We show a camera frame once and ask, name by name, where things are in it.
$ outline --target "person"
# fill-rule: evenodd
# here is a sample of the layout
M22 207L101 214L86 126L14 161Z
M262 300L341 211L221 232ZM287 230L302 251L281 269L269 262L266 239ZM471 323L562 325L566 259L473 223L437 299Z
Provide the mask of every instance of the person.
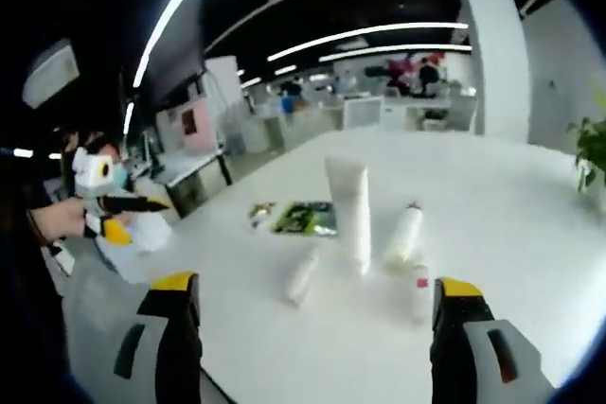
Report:
M290 97L300 97L301 96L301 85L297 83L296 79L287 80L280 84L280 91L286 92L286 95Z
M439 73L436 68L427 61L426 58L421 59L421 68L419 69L419 80L422 87L421 94L427 97L427 85L439 81Z
M407 97L410 95L410 75L406 73L399 73L398 71L390 71L389 82L387 87L398 89L398 93L401 97Z
M341 77L339 75L334 77L334 82L329 86L334 95L341 93Z
M5 391L18 402L33 402L44 393L50 402L89 403L69 370L62 299L41 252L56 239L83 234L84 207L76 198L51 203L31 161L0 157L0 295L9 364L5 380L20 384Z
M282 112L288 125L293 125L294 122L294 100L295 96L290 95L287 91L282 92L280 102L282 104Z

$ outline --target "led light strip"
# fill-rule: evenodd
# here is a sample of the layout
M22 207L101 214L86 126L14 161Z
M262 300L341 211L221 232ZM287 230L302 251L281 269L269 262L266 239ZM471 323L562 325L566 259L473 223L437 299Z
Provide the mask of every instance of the led light strip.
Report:
M363 56L365 54L376 54L379 52L396 52L410 50L441 50L441 51L471 51L472 47L464 44L396 44L393 46L378 46L367 49L356 49L355 51L341 52L323 56L318 61L336 61L347 57Z
M130 102L126 107L126 116L124 117L124 128L122 129L122 133L126 136L129 133L129 128L131 127L131 117L133 116L133 108L134 103Z
M19 158L31 158L34 156L34 151L28 149L14 149L12 154L18 156Z
M145 45L145 49L143 50L143 55L141 56L141 61L139 62L139 66L136 69L136 73L134 74L133 87L138 87L141 85L141 80L143 79L143 75L145 74L145 70L148 68L148 63L150 62L150 54L153 51L153 48L160 40L160 36L164 29L167 28L167 24L170 21L170 18L174 14L174 12L179 8L183 0L169 0L169 3L162 11L160 15L160 19L156 23L153 31L151 32L151 36L148 39L147 44Z
M317 40L311 40L298 46L293 46L276 54L273 54L267 58L267 61L275 61L294 52L308 49L310 47L318 46L320 44L336 42L337 40L343 40L344 38L357 37L358 35L365 35L367 33L386 32L389 30L405 30L410 28L460 28L466 29L469 26L462 23L399 23L399 24L388 24L386 26L374 26L358 28L357 30L351 30L349 32L337 33L335 35L329 35L328 37L318 38Z
M291 71L296 70L296 65L285 66L284 68L280 68L276 70L274 74L276 76L285 75L286 73L290 73Z
M241 85L242 89L250 87L251 85L259 84L261 82L261 78L254 78L247 80L243 85Z

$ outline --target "office desk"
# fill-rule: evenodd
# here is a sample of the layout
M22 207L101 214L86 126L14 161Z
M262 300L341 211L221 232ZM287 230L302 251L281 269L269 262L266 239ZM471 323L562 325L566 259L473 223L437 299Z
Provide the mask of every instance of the office desk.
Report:
M381 115L381 128L390 131L419 130L423 111L449 109L452 101L442 98L385 97Z
M225 183L227 185L232 184L232 178L221 149L201 153L192 153L181 149L172 153L161 153L158 155L158 160L165 169L153 179L168 188L174 188L191 174L214 161L219 163Z
M329 198L328 154L368 166L373 265L360 279L326 255L295 309L285 287L317 240L254 231L246 213ZM430 325L410 324L401 282L380 262L396 216L416 201L431 274L477 285L560 385L606 312L606 230L577 182L574 158L553 150L453 132L330 132L179 221L153 269L200 274L202 366L240 404L430 403Z

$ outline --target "potted plant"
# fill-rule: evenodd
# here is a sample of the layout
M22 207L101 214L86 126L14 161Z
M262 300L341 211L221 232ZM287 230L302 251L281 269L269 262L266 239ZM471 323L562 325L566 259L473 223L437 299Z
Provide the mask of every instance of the potted plant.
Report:
M606 214L606 118L593 121L585 117L569 130L577 132L579 192L585 189L597 209Z

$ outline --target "white squeeze tube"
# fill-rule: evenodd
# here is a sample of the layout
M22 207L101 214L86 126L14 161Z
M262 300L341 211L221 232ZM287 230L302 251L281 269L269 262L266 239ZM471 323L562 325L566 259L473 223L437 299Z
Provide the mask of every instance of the white squeeze tube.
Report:
M337 220L337 241L364 276L370 268L370 208L368 206L368 168L345 158L327 157L330 194Z
M313 272L317 268L319 261L318 247L315 247L308 252L296 267L291 282L286 289L286 298L295 306L298 307L305 299L310 288Z
M410 260L417 247L422 224L423 211L416 203L409 204L398 218L383 254L385 265L391 272L406 272L406 261Z
M413 289L410 295L412 320L415 323L426 323L432 318L434 285L424 260L415 265L412 272Z

